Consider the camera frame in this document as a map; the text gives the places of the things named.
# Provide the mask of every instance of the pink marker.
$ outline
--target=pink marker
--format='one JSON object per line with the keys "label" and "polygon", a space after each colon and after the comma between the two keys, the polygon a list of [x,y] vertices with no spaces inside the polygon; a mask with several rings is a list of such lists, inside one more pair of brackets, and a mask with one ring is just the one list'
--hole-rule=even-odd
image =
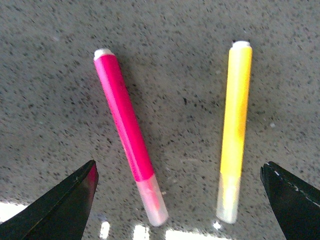
{"label": "pink marker", "polygon": [[93,61],[146,214],[153,226],[160,226],[169,215],[117,58],[109,49],[99,49]]}

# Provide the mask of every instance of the marker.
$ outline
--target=marker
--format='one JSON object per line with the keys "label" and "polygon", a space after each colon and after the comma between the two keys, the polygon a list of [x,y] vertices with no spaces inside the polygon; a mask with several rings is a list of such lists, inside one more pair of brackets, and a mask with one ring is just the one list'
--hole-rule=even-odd
{"label": "marker", "polygon": [[104,48],[94,52],[93,61],[148,219],[160,226],[169,215],[117,58]]}
{"label": "marker", "polygon": [[216,216],[228,224],[237,220],[247,122],[252,48],[236,41],[229,51],[221,167]]}

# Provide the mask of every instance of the black object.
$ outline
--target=black object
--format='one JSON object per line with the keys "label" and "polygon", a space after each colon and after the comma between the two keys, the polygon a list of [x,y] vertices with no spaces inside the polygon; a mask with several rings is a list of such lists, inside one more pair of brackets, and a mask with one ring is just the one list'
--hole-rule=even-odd
{"label": "black object", "polygon": [[260,177],[287,240],[320,240],[320,191],[270,161]]}
{"label": "black object", "polygon": [[0,225],[1,240],[81,240],[98,172],[87,162],[25,210]]}

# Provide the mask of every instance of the yellow marker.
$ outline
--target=yellow marker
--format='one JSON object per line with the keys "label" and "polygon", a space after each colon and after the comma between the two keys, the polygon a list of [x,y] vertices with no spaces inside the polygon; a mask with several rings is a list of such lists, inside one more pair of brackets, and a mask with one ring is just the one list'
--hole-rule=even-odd
{"label": "yellow marker", "polygon": [[216,216],[226,223],[237,220],[244,155],[252,48],[247,41],[229,51],[221,167]]}

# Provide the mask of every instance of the speckled gray surface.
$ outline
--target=speckled gray surface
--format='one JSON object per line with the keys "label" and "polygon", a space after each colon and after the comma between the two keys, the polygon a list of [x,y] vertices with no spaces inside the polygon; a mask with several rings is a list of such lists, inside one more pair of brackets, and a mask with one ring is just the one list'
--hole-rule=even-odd
{"label": "speckled gray surface", "polygon": [[[94,159],[100,179],[83,239],[99,239],[105,218],[108,240],[149,226],[93,65],[108,47],[166,192],[170,219],[149,226],[150,239],[175,230],[284,240],[259,170],[274,161],[320,188],[319,9],[298,0],[3,0],[0,201],[29,204]],[[253,47],[239,215],[216,230],[228,50],[239,39]]]}

